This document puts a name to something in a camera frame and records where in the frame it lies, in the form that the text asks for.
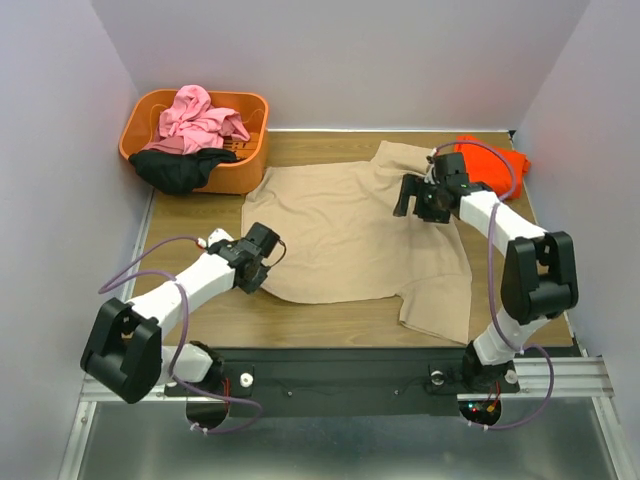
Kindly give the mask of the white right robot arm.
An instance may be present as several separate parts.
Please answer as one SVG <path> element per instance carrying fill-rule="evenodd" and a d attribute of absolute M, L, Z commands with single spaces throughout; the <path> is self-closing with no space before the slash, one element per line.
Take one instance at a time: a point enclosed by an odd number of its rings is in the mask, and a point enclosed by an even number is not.
<path fill-rule="evenodd" d="M 408 213 L 432 223 L 456 217 L 483 234 L 488 263 L 503 255 L 501 306 L 496 306 L 494 276 L 488 274 L 491 323 L 465 349 L 460 378 L 466 388 L 482 390 L 504 380 L 515 356 L 550 320 L 573 308 L 578 282 L 573 240 L 565 232 L 548 232 L 504 204 L 488 185 L 470 183 L 462 174 L 433 180 L 415 174 L 402 178 L 396 217 Z"/>

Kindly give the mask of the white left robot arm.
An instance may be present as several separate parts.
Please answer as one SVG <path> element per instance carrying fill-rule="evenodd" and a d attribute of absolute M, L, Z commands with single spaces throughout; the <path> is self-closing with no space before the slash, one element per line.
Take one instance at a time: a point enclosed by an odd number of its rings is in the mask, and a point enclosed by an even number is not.
<path fill-rule="evenodd" d="M 159 287 L 125 302 L 112 298 L 98 310 L 84 348 L 81 368 L 129 404 L 160 384 L 189 382 L 199 393 L 215 392 L 223 371 L 205 346 L 186 342 L 166 347 L 163 340 L 178 324 L 211 299 L 234 288 L 252 293 L 266 279 L 260 251 L 242 251 L 224 242 Z"/>

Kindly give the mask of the beige t shirt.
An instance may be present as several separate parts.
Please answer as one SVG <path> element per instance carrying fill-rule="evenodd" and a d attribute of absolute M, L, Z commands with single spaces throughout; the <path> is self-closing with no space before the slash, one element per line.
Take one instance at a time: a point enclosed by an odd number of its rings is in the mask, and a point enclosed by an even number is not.
<path fill-rule="evenodd" d="M 428 152 L 383 141 L 369 161 L 268 168 L 241 210 L 243 233 L 259 222 L 285 243 L 264 289 L 301 304 L 398 296 L 403 326 L 467 343 L 472 272 L 456 226 L 393 214 Z"/>

